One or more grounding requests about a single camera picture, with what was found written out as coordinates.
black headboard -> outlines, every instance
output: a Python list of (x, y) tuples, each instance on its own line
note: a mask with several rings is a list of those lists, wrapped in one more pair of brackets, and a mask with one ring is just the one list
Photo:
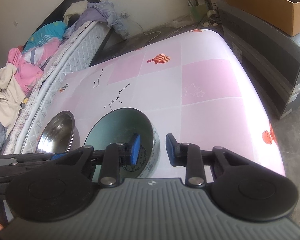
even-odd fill
[[(69, 6), (72, 3), (79, 2), (79, 1), (82, 0), (64, 0), (62, 3), (60, 3), (60, 5), (57, 8), (53, 10), (53, 12), (40, 24), (40, 26), (35, 31), (39, 30), (41, 27), (43, 27), (46, 24), (53, 23), (56, 21), (63, 21), (63, 15), (65, 14)], [(100, 2), (100, 0), (87, 0), (87, 1), (95, 2), (95, 3)]]

concrete floor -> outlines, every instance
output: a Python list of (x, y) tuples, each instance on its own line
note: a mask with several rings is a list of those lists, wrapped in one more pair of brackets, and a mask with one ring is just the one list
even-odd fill
[[(194, 27), (187, 26), (180, 30), (180, 32), (186, 32), (191, 29), (194, 29)], [(162, 33), (159, 37), (152, 40), (152, 42), (163, 40), (167, 38), (167, 36), (171, 32), (175, 31), (175, 29), (170, 27), (154, 28), (151, 31), (157, 30), (161, 31)], [(217, 32), (223, 36), (223, 32), (222, 30), (220, 30), (220, 28)], [(140, 34), (126, 41), (120, 42), (112, 47), (109, 47), (108, 49), (104, 50), (98, 60), (92, 62), (91, 65), (104, 62), (111, 58), (146, 46), (148, 45), (148, 41), (154, 36), (156, 36), (156, 34), (151, 34), (149, 36)], [(299, 190), (299, 201), (291, 218), (300, 226), (300, 107), (292, 113), (288, 114), (283, 119), (278, 120), (275, 117), (274, 112), (272, 112), (271, 109), (267, 106), (266, 100), (263, 100), (263, 98), (261, 97), (261, 101), (265, 106), (269, 119), (274, 128), (274, 132), (277, 137), (279, 149), (281, 151), (282, 160), (284, 163), (286, 176), (296, 184)]]

star print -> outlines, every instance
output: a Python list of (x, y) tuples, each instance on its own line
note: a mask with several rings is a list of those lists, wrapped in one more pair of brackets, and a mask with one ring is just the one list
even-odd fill
[(203, 97), (204, 94), (205, 92), (202, 92), (202, 90), (196, 93), (197, 97), (201, 97), (201, 98)]
[(185, 87), (185, 91), (186, 91), (186, 96), (189, 96), (189, 95), (193, 95), (195, 96), (196, 94), (196, 91), (199, 89), (199, 87), (196, 87), (194, 85), (194, 83), (192, 83), (190, 86), (188, 87)]

white logo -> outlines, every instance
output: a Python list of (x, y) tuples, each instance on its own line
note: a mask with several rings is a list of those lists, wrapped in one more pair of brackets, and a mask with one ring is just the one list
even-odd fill
[(151, 181), (148, 182), (148, 184), (149, 184), (150, 186), (153, 186), (153, 185), (155, 185), (155, 184), (157, 184), (157, 183), (156, 183), (155, 181), (151, 180)]

bowl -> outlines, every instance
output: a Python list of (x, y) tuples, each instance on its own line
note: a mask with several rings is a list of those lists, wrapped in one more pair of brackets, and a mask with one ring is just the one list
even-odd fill
[[(147, 178), (154, 171), (159, 158), (160, 143), (156, 129), (141, 111), (120, 108), (110, 112), (91, 129), (84, 144), (102, 150), (112, 143), (129, 142), (134, 133), (141, 137), (137, 164), (120, 167), (120, 175), (121, 178)], [(98, 181), (100, 169), (101, 165), (97, 165), (93, 182)]]
[(63, 153), (70, 150), (74, 137), (74, 116), (62, 111), (51, 119), (38, 139), (36, 153)]

